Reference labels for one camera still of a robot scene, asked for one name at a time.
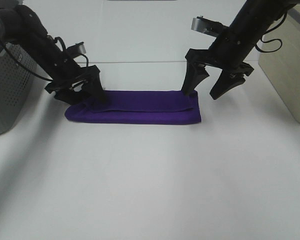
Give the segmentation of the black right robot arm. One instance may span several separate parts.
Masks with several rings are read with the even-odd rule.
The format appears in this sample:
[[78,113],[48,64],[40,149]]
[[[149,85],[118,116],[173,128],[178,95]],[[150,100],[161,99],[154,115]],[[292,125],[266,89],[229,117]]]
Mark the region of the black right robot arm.
[[244,62],[247,55],[263,35],[272,30],[270,26],[273,22],[285,19],[288,10],[297,4],[300,0],[247,0],[229,26],[202,16],[193,18],[191,29],[215,40],[208,49],[188,50],[182,93],[190,95],[197,85],[209,77],[206,66],[221,69],[209,93],[214,100],[242,85],[245,76],[254,70]]

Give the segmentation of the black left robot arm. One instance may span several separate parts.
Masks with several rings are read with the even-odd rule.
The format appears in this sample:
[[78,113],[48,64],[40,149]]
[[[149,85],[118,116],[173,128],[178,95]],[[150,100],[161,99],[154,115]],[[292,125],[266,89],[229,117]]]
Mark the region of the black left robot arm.
[[96,65],[81,67],[75,61],[85,57],[83,42],[66,47],[59,36],[48,34],[38,15],[26,5],[0,8],[0,46],[10,54],[7,43],[19,45],[48,75],[45,90],[56,100],[70,105],[94,97],[107,100]]

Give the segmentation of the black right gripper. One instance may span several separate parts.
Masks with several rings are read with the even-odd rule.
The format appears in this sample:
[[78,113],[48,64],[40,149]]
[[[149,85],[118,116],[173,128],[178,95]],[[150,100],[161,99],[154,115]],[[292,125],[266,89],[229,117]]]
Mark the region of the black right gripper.
[[244,75],[249,76],[253,67],[245,62],[246,56],[252,50],[251,45],[237,43],[213,43],[208,49],[188,50],[185,55],[186,73],[181,87],[185,96],[189,96],[195,88],[210,75],[206,66],[222,70],[217,82],[210,91],[213,100],[242,85]]

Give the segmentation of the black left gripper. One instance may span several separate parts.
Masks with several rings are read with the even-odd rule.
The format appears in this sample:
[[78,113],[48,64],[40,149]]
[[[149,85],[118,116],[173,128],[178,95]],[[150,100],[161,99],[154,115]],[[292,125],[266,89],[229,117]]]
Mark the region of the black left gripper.
[[[54,98],[69,105],[76,105],[89,97],[95,97],[101,103],[107,101],[106,94],[100,81],[100,70],[96,65],[79,68],[79,76],[53,80],[45,90],[48,93],[55,92]],[[73,90],[82,82],[80,91]]]

